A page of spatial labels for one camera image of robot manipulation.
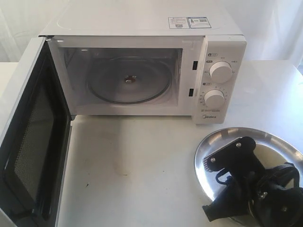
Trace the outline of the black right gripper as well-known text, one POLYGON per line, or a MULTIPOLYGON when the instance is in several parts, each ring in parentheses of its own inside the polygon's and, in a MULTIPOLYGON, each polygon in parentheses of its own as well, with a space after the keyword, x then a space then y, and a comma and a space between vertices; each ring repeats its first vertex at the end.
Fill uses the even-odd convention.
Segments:
POLYGON ((254 154, 256 142, 241 137, 203 159, 208 172, 225 188, 203 206, 209 221, 251 215, 261 227, 301 227, 303 189, 294 164, 265 168, 254 154))

